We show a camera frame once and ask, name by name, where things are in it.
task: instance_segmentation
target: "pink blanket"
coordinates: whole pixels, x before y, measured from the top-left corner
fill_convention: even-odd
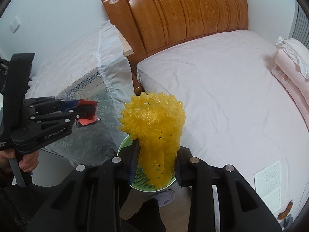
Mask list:
[[[309,79],[303,77],[283,49],[278,50],[271,72],[293,98],[309,129]]]

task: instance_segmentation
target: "mattress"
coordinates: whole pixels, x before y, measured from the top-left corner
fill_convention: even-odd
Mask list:
[[[259,35],[238,30],[166,49],[137,69],[146,92],[183,102],[181,145],[194,156],[216,167],[234,165],[253,188],[255,173],[280,162],[280,208],[273,214],[277,218],[293,200],[291,222],[308,198],[309,134],[270,72],[276,52]]]

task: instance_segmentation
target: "paper sheet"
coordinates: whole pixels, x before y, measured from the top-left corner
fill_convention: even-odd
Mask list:
[[[280,161],[254,174],[255,191],[272,213],[281,208]]]

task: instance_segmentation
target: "light switch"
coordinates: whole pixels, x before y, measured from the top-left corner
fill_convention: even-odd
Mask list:
[[[17,18],[15,18],[14,21],[10,25],[10,29],[13,33],[15,33],[18,30],[19,26],[20,26],[20,24],[19,24]]]

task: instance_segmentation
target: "metal screw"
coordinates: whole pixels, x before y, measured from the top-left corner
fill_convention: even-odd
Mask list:
[[[232,165],[226,165],[225,169],[229,172],[233,172],[235,168]]]
[[[192,158],[190,158],[190,162],[191,163],[198,163],[200,160],[197,158],[197,157],[192,157]]]
[[[120,157],[114,157],[112,158],[112,162],[113,163],[119,163],[121,161],[121,158]]]
[[[85,166],[84,166],[84,165],[78,165],[78,166],[76,167],[76,171],[81,172],[81,171],[84,171],[84,170],[85,170]]]

